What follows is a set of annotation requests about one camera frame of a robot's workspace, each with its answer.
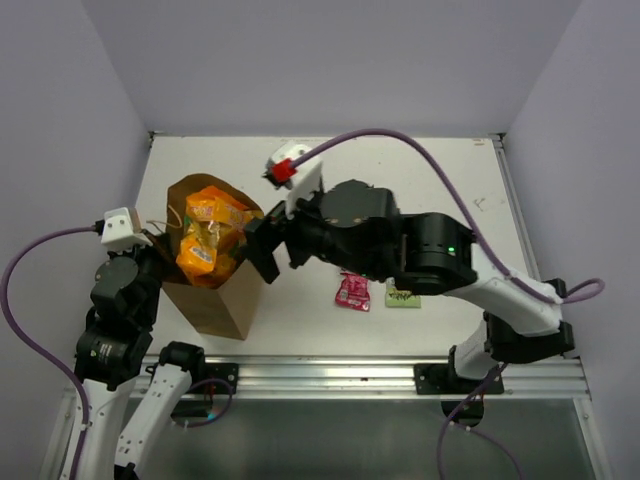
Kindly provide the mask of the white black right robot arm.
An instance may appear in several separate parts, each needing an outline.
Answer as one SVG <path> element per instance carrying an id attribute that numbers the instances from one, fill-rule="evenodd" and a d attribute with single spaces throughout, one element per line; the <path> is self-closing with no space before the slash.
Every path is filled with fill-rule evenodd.
<path id="1" fill-rule="evenodd" d="M 491 263 L 469 228 L 442 213 L 403 214 L 386 188 L 342 182 L 297 200 L 291 213 L 280 202 L 245 232 L 248 257 L 267 283 L 279 275 L 273 252 L 285 245 L 293 268 L 316 257 L 371 281 L 392 279 L 415 296 L 445 295 L 481 308 L 475 332 L 426 374 L 441 390 L 468 392 L 499 363 L 533 363 L 575 347 L 562 318 L 561 281 L 527 278 L 528 295 Z"/>

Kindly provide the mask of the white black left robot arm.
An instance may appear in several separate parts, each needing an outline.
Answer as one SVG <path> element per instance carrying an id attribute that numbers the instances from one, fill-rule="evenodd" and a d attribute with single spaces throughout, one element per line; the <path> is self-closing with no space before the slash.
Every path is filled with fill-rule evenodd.
<path id="1" fill-rule="evenodd" d="M 168 237 L 142 229 L 127 209 L 109 212 L 92 229 L 109 258 L 96 271 L 86 328 L 76 344 L 76 410 L 60 476 L 138 479 L 167 425 L 192 430 L 224 417 L 238 374 L 207 365 L 201 347 L 172 341 L 127 418 L 169 271 Z"/>

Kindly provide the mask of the orange yellow snack bag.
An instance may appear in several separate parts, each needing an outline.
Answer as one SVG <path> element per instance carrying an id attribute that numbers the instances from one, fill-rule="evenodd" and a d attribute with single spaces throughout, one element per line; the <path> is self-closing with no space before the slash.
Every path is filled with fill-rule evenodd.
<path id="1" fill-rule="evenodd" d="M 263 213 L 208 186 L 186 197 L 185 227 L 176 263 L 189 283 L 216 289 L 244 260 L 244 227 Z"/>

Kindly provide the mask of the brown paper bag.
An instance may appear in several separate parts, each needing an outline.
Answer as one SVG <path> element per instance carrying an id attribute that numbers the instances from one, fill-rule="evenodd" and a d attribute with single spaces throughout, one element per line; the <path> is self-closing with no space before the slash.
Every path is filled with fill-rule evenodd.
<path id="1" fill-rule="evenodd" d="M 245 193 L 209 174 L 191 174 L 170 186 L 167 190 L 165 230 L 172 262 L 163 280 L 163 290 L 196 331 L 244 340 L 258 310 L 262 280 L 246 259 L 243 249 L 242 263 L 229 280 L 216 289 L 191 285 L 176 263 L 185 227 L 186 197 L 208 186 L 215 186 L 242 203 L 261 210 Z"/>

